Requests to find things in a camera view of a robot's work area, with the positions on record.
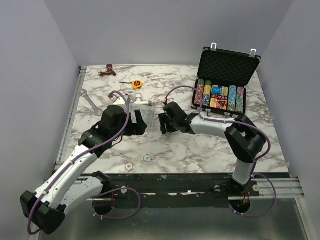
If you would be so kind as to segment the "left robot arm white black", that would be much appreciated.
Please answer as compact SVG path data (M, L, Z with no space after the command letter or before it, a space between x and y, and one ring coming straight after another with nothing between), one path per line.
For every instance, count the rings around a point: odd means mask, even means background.
M20 204L27 218L27 232L47 235L55 232L75 207L92 197L112 196L119 191L111 179L100 171L94 172L78 186L74 183L82 173L114 146L114 141L124 136L142 136L147 124L140 110L134 111L132 121L130 107L110 105L102 113L100 121L85 131L72 155L35 191L25 191Z

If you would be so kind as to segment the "white red poker chip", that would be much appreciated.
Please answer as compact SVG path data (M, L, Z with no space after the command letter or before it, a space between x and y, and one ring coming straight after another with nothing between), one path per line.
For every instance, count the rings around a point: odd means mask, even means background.
M126 170L126 171L132 171L133 168L134 168L134 165L133 165L132 163L127 163L127 164L125 165L125 170Z

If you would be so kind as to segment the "red gold card deck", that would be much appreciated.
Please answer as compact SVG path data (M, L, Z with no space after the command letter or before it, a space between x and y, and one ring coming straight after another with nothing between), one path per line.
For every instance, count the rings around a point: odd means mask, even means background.
M211 98L210 107L215 109L227 110L228 108L228 99L223 98Z

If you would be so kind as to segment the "blue round dealer chip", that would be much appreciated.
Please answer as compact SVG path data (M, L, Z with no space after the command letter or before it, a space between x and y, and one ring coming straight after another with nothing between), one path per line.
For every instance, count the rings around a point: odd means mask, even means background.
M211 92L214 95L221 95L222 94L222 87L219 85L213 85L211 88Z

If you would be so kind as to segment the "white green poker chip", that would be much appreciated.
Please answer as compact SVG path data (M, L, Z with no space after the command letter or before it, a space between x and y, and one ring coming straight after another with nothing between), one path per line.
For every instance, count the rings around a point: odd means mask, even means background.
M145 163L149 163L152 161L152 156L150 154L146 154L144 157L143 157L143 161Z

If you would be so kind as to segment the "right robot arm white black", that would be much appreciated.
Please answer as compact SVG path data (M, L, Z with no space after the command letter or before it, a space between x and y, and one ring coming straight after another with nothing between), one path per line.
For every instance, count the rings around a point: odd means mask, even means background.
M205 134L226 139L236 157L230 191L241 196L248 190L258 154L267 137L245 115L236 118L205 118L198 113L186 114L176 102L170 102L158 115L163 135L180 131L184 134Z

